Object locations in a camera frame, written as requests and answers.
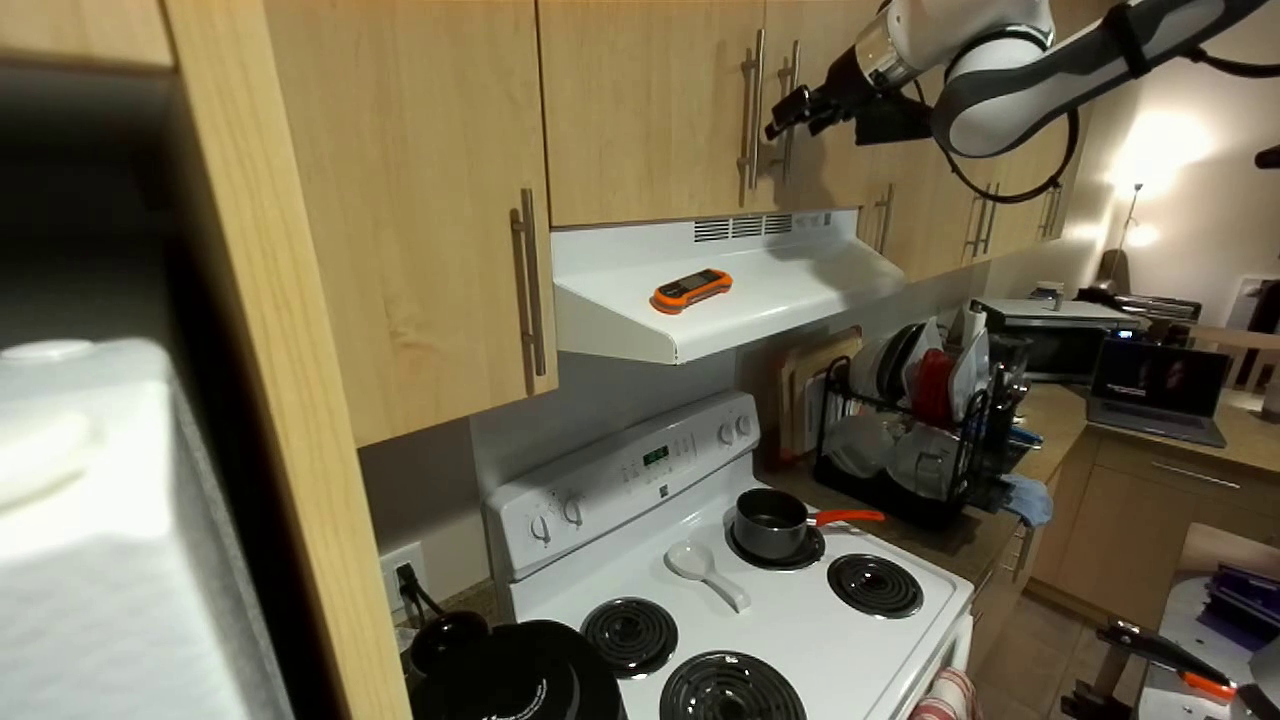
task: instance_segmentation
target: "countertop appliance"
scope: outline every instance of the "countertop appliance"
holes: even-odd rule
[[[1145,318],[1090,301],[975,301],[990,310],[994,361],[1026,383],[1085,383],[1096,350]]]
[[[5,717],[292,717],[159,344],[0,350],[0,615]]]
[[[812,529],[792,560],[735,553],[756,440],[735,393],[500,482],[490,536],[517,621],[580,627],[631,720],[908,717],[969,663],[973,585],[870,532]]]

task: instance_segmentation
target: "frying pan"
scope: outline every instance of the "frying pan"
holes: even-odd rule
[[[905,399],[905,364],[920,340],[925,323],[908,323],[901,331],[892,331],[892,340],[880,350],[880,366],[877,366],[877,393],[885,405]]]
[[[788,554],[812,529],[885,525],[877,509],[819,509],[812,512],[792,490],[753,489],[735,497],[731,538],[759,554]]]

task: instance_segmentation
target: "wall outlet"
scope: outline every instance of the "wall outlet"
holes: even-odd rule
[[[398,640],[403,653],[414,645],[417,627],[410,625],[410,612],[401,598],[401,577],[398,577],[401,562],[410,562],[417,573],[417,580],[425,585],[425,591],[432,591],[425,538],[410,538],[410,542],[383,553],[389,612],[394,612]]]

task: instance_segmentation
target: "black pot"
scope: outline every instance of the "black pot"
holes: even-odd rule
[[[569,625],[507,625],[436,663],[414,697],[417,720],[625,720],[617,676]]]
[[[766,560],[788,560],[812,538],[807,509],[792,490],[753,489],[735,497],[731,538]]]
[[[428,627],[417,633],[417,640],[410,645],[410,659],[419,672],[432,672],[432,666],[443,663],[443,656],[451,656],[465,645],[482,645],[486,634],[490,634],[486,615],[475,615],[475,612],[443,612]]]

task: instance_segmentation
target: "cabinet handle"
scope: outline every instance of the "cabinet handle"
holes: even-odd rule
[[[788,96],[799,85],[799,41],[792,41],[792,55],[783,59],[783,69],[778,76],[779,76],[779,96]],[[792,153],[795,153],[795,130],[788,130],[783,155],[778,155],[771,162],[779,170],[788,170],[792,167]]]
[[[519,288],[519,323],[526,323],[526,366],[533,366],[533,375],[547,375],[533,188],[519,188],[519,206],[513,206],[513,241],[517,241],[517,288]]]
[[[756,128],[759,128],[759,28],[756,28],[756,44],[750,48],[750,59],[746,59],[746,148],[740,148],[740,205],[750,205],[750,190],[756,188],[756,175],[759,175],[759,140],[756,140]]]
[[[1047,206],[1046,206],[1046,221],[1039,221],[1039,237],[1055,237],[1059,223],[1066,223],[1066,188],[1051,185],[1051,188],[1047,188]]]
[[[986,227],[981,227],[981,250],[994,250],[994,227],[997,227],[997,200],[986,195]]]
[[[1219,478],[1219,474],[1191,471],[1191,466],[1179,466],[1179,464],[1151,464],[1151,466],[1173,471],[1173,474],[1184,474],[1184,478],[1195,478],[1195,482],[1213,482],[1213,489],[1225,489],[1225,490],[1242,490],[1238,478]]]
[[[986,211],[990,211],[990,200],[973,190],[973,200],[969,200],[973,237],[965,237],[959,255],[975,255],[975,249],[986,241]]]
[[[880,200],[880,255],[887,249],[887,221],[892,221],[892,185],[885,188],[885,200]]]

